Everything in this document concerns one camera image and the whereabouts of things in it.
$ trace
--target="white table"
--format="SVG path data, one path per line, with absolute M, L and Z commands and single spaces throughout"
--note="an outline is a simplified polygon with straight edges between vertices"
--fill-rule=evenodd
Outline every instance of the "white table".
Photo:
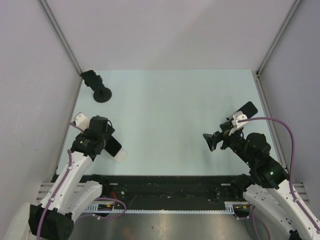
M 220 131 L 226 117 L 248 101 L 259 110 L 256 116 L 264 116 L 250 70 L 117 70 L 97 74 L 111 89 L 112 98 L 97 103 L 93 91 L 82 84 L 74 114 L 109 118 L 115 128 L 113 136 L 128 157 L 117 163 L 102 151 L 86 175 L 217 176 L 249 172 L 230 149 L 210 152 L 202 135 Z M 244 133 L 251 132 L 266 135 L 271 156 L 277 159 L 266 121 L 248 123 Z M 68 130 L 57 174 L 62 172 L 67 149 L 78 133 L 72 127 Z

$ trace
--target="metallic floor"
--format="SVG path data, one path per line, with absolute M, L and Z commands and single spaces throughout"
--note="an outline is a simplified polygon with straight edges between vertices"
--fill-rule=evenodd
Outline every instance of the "metallic floor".
M 284 236 L 264 220 L 272 240 Z M 266 231 L 258 224 L 261 240 Z M 113 220 L 79 219 L 70 240 L 258 240 L 252 220 L 227 214 L 125 214 Z

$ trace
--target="white wall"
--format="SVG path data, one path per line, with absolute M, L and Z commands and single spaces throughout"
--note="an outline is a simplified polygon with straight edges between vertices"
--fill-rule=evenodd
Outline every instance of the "white wall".
M 48 3 L 83 70 L 256 70 L 293 1 Z
M 36 0 L 1 1 L 0 36 L 3 239 L 53 170 L 80 78 Z
M 320 1 L 302 1 L 297 15 L 262 73 L 274 117 L 285 121 L 296 142 L 295 180 L 303 182 L 312 210 L 320 218 Z M 291 142 L 278 127 L 287 159 Z

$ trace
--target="table surface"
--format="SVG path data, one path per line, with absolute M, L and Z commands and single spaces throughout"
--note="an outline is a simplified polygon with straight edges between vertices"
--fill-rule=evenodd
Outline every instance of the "table surface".
M 248 101 L 257 107 L 256 116 L 264 116 L 251 70 L 110 70 L 97 74 L 111 89 L 112 98 L 97 103 L 93 91 L 82 84 L 74 114 L 110 119 L 115 128 L 113 136 L 128 156 L 117 163 L 102 151 L 86 175 L 217 176 L 249 172 L 230 149 L 210 152 L 202 135 L 220 131 L 226 117 Z M 277 159 L 266 121 L 248 123 L 244 134 L 252 132 L 265 134 L 271 156 Z M 69 128 L 58 175 L 77 134 L 78 130 Z

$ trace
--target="round black base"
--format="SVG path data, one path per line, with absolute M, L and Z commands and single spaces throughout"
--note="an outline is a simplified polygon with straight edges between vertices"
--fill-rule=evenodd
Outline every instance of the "round black base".
M 105 103 L 108 101 L 112 96 L 112 92 L 109 88 L 104 88 L 99 91 L 95 91 L 93 93 L 93 99 L 98 103 Z

